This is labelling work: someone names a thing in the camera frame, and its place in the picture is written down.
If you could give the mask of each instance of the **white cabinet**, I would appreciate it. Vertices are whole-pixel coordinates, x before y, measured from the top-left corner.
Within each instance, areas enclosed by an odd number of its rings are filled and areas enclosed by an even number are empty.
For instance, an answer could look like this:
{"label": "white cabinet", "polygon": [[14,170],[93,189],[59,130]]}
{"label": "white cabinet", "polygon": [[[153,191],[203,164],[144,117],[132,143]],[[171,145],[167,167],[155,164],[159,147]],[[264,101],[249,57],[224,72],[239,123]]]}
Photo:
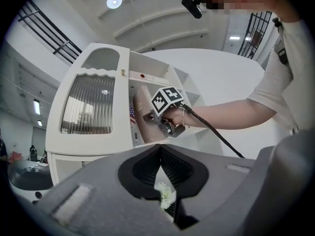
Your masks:
{"label": "white cabinet", "polygon": [[[46,150],[54,184],[85,162],[148,145],[138,132],[139,145],[134,146],[130,129],[129,96],[141,85],[151,95],[172,85],[187,105],[204,104],[189,74],[169,64],[105,44],[90,44],[83,51],[63,79],[49,114]],[[203,130],[187,127],[178,138],[155,143],[178,144]],[[197,146],[196,136],[192,141]]]}

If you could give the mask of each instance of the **black cable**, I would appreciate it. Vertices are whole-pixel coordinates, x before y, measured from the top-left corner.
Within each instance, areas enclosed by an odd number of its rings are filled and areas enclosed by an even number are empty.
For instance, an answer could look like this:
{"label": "black cable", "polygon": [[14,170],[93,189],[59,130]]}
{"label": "black cable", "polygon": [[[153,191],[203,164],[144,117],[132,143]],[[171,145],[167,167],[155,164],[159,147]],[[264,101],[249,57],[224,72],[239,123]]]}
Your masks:
{"label": "black cable", "polygon": [[215,133],[215,135],[217,137],[220,138],[220,140],[222,142],[224,142],[225,145],[227,145],[231,150],[233,150],[233,152],[235,154],[237,154],[239,157],[244,158],[244,156],[238,152],[209,122],[207,122],[204,118],[200,117],[199,115],[197,115],[189,106],[187,106],[186,104],[180,104],[181,107],[185,108],[187,110],[187,112],[189,114],[191,114],[192,116],[196,117],[199,121],[201,121],[203,124],[205,124],[208,128],[210,128],[213,133]]}

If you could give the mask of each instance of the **red object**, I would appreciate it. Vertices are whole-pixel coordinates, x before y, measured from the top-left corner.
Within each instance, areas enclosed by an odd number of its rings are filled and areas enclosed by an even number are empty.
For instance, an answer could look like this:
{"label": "red object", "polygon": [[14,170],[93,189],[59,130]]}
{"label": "red object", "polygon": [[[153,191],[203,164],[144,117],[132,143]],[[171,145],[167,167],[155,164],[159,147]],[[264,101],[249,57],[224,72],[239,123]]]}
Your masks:
{"label": "red object", "polygon": [[13,163],[15,161],[20,161],[22,160],[22,153],[17,153],[15,151],[12,152],[9,158],[9,163]]}

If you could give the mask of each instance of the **round ceiling light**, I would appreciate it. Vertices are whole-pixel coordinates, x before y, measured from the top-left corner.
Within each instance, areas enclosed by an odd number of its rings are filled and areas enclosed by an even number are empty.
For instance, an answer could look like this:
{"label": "round ceiling light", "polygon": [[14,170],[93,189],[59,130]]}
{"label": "round ceiling light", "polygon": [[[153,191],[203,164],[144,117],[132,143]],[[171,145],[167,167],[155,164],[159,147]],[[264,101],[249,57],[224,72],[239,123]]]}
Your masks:
{"label": "round ceiling light", "polygon": [[107,6],[111,9],[117,9],[122,5],[123,0],[107,0]]}

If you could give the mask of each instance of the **black camera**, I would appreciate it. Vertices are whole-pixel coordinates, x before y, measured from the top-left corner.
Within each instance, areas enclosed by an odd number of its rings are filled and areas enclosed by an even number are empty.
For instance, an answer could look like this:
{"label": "black camera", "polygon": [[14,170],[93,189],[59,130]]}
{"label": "black camera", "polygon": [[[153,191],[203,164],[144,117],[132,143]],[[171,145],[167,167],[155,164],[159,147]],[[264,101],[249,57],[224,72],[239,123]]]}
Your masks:
{"label": "black camera", "polygon": [[181,0],[182,5],[197,19],[202,17],[199,0]]}

